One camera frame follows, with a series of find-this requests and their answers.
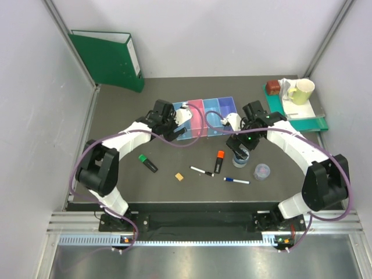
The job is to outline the purple drawer box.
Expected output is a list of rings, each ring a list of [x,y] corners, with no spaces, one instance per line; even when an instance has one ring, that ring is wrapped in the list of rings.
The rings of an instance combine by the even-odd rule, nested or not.
[[[217,99],[220,107],[220,114],[223,118],[226,118],[230,113],[237,113],[237,108],[233,97],[222,97]]]

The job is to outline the teal clip file folder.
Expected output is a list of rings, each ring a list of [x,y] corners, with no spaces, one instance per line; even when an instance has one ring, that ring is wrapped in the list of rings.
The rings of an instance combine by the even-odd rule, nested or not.
[[[282,104],[277,95],[269,96],[266,93],[266,86],[262,85],[263,92],[266,97],[269,109],[271,113],[279,112],[284,115],[284,110]],[[310,132],[310,131],[328,131],[329,127],[324,117],[315,119],[303,119],[303,120],[290,120],[289,121],[295,130],[300,132]]]

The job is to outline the pink drawer box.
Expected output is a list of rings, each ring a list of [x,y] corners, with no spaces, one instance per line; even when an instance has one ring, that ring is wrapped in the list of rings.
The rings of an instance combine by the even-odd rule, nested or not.
[[[194,99],[194,100],[188,101],[188,103],[196,106],[202,114],[202,116],[200,116],[199,112],[193,106],[190,107],[190,110],[192,112],[192,118],[190,120],[192,138],[195,138],[200,134],[202,127],[203,127],[203,131],[202,131],[201,136],[206,137],[208,135],[208,127],[206,123],[202,125],[202,120],[205,121],[205,110],[204,110],[203,100]]]

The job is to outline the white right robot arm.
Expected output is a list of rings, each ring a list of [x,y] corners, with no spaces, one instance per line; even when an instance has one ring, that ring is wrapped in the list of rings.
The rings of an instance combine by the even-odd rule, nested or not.
[[[226,144],[234,155],[246,159],[243,150],[254,150],[264,138],[288,155],[305,175],[301,191],[270,210],[270,224],[284,230],[294,217],[348,199],[349,168],[343,155],[329,158],[324,150],[310,145],[285,116],[279,112],[267,113],[259,101],[245,105],[243,111],[245,117],[230,113],[221,121],[233,131]]]

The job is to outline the light blue drawer box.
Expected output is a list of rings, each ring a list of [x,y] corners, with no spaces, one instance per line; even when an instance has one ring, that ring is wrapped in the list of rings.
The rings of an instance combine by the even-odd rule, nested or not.
[[[183,104],[182,102],[175,102],[175,103],[173,103],[174,109],[175,110],[178,110],[182,106],[182,104]],[[177,127],[174,131],[175,132],[178,132],[178,131],[182,130],[183,128],[186,129],[186,132],[184,132],[183,134],[180,134],[177,137],[177,140],[178,141],[180,141],[180,140],[188,140],[188,139],[191,139],[192,138],[191,121],[190,120],[187,120],[181,126]]]

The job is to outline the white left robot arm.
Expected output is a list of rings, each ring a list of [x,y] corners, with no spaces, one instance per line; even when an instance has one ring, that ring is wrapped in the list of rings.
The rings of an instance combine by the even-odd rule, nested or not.
[[[120,160],[155,137],[171,142],[186,132],[185,128],[176,129],[191,118],[192,112],[187,103],[175,109],[172,103],[158,99],[152,110],[125,130],[112,138],[90,140],[85,144],[84,157],[77,165],[75,180],[90,193],[87,200],[102,206],[107,225],[125,231],[132,222],[131,215],[127,213],[129,205],[117,189]]]

